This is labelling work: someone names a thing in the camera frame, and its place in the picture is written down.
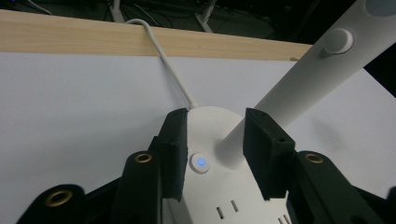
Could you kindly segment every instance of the white mounting clamp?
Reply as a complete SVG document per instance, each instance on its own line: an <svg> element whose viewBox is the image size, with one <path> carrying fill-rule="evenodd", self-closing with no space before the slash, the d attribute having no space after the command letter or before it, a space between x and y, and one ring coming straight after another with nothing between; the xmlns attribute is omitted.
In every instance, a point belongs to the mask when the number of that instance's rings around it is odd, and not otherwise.
<svg viewBox="0 0 396 224"><path fill-rule="evenodd" d="M217 0L211 0L209 6L205 9L202 15L196 14L195 19L198 20L199 24L201 25L202 29L207 33L213 33L212 29L210 29L207 22L209 21L209 17L212 14L213 8L216 5Z"/></svg>
<svg viewBox="0 0 396 224"><path fill-rule="evenodd" d="M114 22L125 23L125 19L120 11L120 0L113 1L113 6L110 7L110 12Z"/></svg>

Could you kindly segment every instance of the vent slot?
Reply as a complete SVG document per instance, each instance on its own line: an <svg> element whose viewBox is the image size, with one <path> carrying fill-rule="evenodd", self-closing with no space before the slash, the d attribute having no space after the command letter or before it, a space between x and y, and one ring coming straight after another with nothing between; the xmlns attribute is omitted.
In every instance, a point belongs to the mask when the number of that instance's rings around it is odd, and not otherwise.
<svg viewBox="0 0 396 224"><path fill-rule="evenodd" d="M235 212L239 212L238 206L236 206L236 203L235 203L234 200L231 200L231 204L233 205L233 210L234 210Z"/></svg>
<svg viewBox="0 0 396 224"><path fill-rule="evenodd" d="M222 214L220 207L217 207L216 210L218 210L220 219L224 219L224 215Z"/></svg>

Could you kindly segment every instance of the white plastic device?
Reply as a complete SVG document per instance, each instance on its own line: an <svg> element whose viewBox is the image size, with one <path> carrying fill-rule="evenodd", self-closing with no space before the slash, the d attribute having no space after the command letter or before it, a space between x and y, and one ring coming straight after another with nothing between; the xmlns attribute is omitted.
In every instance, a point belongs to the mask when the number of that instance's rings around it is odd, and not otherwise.
<svg viewBox="0 0 396 224"><path fill-rule="evenodd" d="M395 42L396 1L358 0L255 108L286 127ZM242 154L243 130L242 118L222 108L189 113L189 159L204 153L211 165L204 174L187 168L182 201L168 201L177 224L290 222L285 200L262 198Z"/></svg>

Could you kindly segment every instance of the white knob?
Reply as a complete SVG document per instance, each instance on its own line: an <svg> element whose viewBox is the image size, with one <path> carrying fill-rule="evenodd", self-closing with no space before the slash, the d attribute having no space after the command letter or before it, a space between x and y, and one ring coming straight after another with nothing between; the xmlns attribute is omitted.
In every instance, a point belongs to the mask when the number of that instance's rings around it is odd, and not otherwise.
<svg viewBox="0 0 396 224"><path fill-rule="evenodd" d="M353 45L353 35L346 29L338 28L330 31L324 39L323 48L331 54L345 53Z"/></svg>

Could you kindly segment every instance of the blue led light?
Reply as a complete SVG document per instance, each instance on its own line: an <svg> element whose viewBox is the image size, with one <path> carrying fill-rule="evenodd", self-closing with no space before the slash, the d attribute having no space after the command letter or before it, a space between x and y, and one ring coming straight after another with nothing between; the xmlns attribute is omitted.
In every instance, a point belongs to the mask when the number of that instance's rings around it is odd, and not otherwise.
<svg viewBox="0 0 396 224"><path fill-rule="evenodd" d="M197 163L200 166L205 166L206 160L204 158L198 158Z"/></svg>

